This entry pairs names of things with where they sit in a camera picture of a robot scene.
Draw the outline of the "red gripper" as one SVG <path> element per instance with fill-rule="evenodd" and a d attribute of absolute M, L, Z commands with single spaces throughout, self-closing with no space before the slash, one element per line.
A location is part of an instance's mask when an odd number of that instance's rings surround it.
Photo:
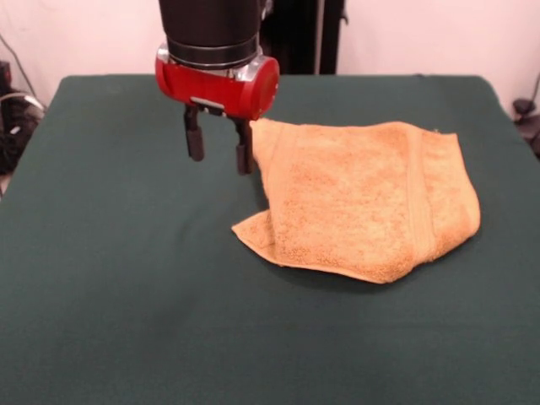
<path fill-rule="evenodd" d="M 230 116 L 239 137 L 237 170 L 242 176 L 249 175 L 254 166 L 249 120 L 259 119 L 273 104 L 279 81 L 277 60 L 259 53 L 243 67 L 200 70 L 174 62 L 168 46 L 162 44 L 155 59 L 155 77 L 166 96 L 185 104 L 183 117 L 189 157 L 196 162 L 204 159 L 203 133 L 197 120 L 197 107 L 201 107 Z"/>

